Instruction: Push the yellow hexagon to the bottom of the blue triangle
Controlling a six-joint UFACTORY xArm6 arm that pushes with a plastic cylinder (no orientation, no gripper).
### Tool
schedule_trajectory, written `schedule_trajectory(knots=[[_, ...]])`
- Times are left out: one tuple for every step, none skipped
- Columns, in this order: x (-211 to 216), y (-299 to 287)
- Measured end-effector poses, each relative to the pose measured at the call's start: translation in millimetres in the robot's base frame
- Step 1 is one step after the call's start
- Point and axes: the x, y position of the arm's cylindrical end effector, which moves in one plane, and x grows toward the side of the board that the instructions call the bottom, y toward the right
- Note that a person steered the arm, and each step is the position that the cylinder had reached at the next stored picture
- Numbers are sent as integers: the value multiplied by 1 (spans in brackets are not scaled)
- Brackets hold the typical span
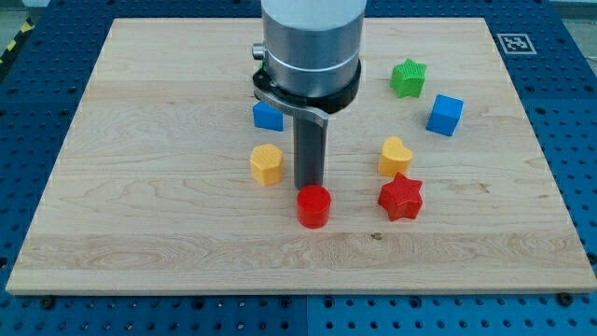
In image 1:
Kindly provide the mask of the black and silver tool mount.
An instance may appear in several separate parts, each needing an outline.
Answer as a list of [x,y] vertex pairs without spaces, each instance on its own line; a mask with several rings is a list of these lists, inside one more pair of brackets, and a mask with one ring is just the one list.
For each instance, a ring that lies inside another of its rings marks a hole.
[[283,90],[261,67],[253,74],[254,95],[259,101],[283,114],[326,127],[331,115],[341,111],[354,100],[360,77],[361,62],[358,62],[354,77],[340,91],[322,97],[304,97]]

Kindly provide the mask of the grey pusher rod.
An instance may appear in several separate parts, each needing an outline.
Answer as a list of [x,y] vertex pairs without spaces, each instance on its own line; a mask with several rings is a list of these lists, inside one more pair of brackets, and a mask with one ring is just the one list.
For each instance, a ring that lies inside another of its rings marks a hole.
[[326,127],[293,118],[294,183],[297,189],[322,185],[326,158]]

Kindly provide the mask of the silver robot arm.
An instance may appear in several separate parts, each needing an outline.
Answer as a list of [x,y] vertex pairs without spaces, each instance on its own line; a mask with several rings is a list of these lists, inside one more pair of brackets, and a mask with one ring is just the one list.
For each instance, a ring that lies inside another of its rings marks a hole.
[[324,180],[330,117],[355,98],[367,0],[262,0],[256,98],[290,116],[297,189]]

